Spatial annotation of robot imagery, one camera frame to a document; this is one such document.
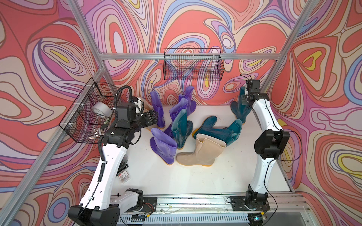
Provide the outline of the beige boot front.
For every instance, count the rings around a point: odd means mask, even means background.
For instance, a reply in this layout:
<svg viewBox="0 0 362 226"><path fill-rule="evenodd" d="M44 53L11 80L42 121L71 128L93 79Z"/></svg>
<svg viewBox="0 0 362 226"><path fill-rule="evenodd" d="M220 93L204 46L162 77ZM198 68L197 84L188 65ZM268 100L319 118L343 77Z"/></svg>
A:
<svg viewBox="0 0 362 226"><path fill-rule="evenodd" d="M205 134L197 134L196 138L194 152L181 152L176 155L176 161L184 166L212 166L215 159L223 153L226 143Z"/></svg>

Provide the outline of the beige boot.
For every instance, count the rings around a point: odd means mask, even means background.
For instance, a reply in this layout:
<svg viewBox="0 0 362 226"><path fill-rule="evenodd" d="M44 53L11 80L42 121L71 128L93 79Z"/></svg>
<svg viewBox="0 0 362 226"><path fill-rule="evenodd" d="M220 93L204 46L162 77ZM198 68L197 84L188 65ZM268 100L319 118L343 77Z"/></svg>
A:
<svg viewBox="0 0 362 226"><path fill-rule="evenodd" d="M176 155L176 161L184 166L212 166L215 159L223 153L226 143L205 134L197 134L196 138L194 152L181 152Z"/></svg>
<svg viewBox="0 0 362 226"><path fill-rule="evenodd" d="M139 113L140 110L143 110L143 113L153 110L153 106L150 105L146 100L144 100L141 97L137 97L137 101L135 102L135 105L138 106L136 109L136 113Z"/></svg>

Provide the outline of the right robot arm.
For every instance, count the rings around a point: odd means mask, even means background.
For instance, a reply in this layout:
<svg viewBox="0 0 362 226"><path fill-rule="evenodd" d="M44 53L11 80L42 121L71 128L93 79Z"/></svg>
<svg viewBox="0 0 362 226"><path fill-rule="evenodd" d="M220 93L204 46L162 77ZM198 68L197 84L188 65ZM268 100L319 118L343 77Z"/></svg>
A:
<svg viewBox="0 0 362 226"><path fill-rule="evenodd" d="M254 150L258 157L253 179L246 192L245 202L248 205L256 202L265 204L273 165L282 155L290 134L284 131L277 122L267 94L246 91L245 101L252 107L262 130L262 134L254 143Z"/></svg>

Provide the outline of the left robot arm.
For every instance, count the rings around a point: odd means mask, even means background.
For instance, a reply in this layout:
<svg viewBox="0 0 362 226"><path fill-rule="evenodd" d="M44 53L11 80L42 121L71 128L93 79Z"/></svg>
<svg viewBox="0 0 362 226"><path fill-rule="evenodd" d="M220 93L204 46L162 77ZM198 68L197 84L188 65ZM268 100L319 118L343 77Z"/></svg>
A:
<svg viewBox="0 0 362 226"><path fill-rule="evenodd" d="M68 217L79 226L115 226L128 210L142 210L143 192L130 188L116 199L111 199L119 166L137 132L157 123L158 114L149 110L140 119L128 124L116 119L99 139L100 161L86 194L78 205L68 211Z"/></svg>

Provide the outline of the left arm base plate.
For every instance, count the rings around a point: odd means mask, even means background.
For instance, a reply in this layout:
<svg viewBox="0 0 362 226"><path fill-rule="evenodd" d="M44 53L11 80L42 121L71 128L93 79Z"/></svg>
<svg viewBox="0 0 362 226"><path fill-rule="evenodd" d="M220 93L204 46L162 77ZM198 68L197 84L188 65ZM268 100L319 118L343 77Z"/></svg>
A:
<svg viewBox="0 0 362 226"><path fill-rule="evenodd" d="M126 211L126 213L153 213L156 211L157 197L150 196L143 198L142 207L133 207Z"/></svg>

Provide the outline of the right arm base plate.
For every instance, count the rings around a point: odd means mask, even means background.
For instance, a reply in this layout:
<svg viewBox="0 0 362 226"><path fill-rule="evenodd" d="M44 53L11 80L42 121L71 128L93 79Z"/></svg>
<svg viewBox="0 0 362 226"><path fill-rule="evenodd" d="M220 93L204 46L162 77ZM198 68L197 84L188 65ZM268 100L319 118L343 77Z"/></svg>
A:
<svg viewBox="0 0 362 226"><path fill-rule="evenodd" d="M229 196L226 202L232 206L233 211L267 212L271 209L268 203L247 201L244 195Z"/></svg>

